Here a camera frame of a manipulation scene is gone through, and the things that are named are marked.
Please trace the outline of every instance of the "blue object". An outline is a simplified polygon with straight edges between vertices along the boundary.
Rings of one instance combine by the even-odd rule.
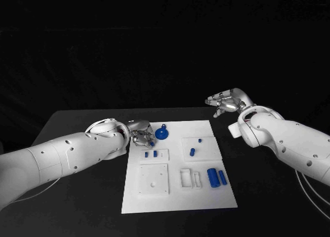
[[[169,131],[166,129],[166,125],[161,125],[161,128],[157,129],[156,131],[156,138],[163,140],[169,137]]]
[[[190,156],[195,156],[195,148],[190,150]]]
[[[208,170],[208,176],[209,176],[209,181],[211,181],[212,188],[219,187],[221,186],[221,181],[219,181],[216,169],[212,168],[212,169]]]
[[[219,171],[219,174],[221,174],[222,184],[226,185],[226,180],[225,180],[225,176],[223,176],[223,171],[222,170]]]

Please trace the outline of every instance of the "black backdrop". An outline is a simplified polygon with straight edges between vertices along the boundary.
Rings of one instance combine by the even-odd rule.
[[[6,152],[30,146],[58,110],[199,107],[235,87],[330,135],[330,2],[0,6]]]

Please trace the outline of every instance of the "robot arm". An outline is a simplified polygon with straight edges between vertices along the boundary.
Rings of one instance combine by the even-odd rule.
[[[257,106],[238,88],[209,97],[206,104],[218,106],[215,117],[239,112],[238,122],[228,127],[234,138],[242,136],[251,147],[270,147],[286,164],[330,186],[329,135]]]
[[[125,154],[130,138],[137,146],[148,149],[156,143],[146,120],[124,125],[115,119],[107,119],[86,131],[0,155],[0,211],[39,185]]]

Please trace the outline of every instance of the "black table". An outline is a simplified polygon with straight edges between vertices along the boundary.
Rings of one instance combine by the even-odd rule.
[[[213,113],[213,107],[58,111],[33,145],[84,132],[107,118],[120,122],[209,120],[238,208],[121,214],[127,153],[63,177],[39,196],[4,208],[0,236],[330,236],[330,221],[303,194],[294,170],[267,147],[251,148],[242,138],[232,138],[228,126],[238,113],[219,118]],[[323,184],[313,185],[330,195]]]

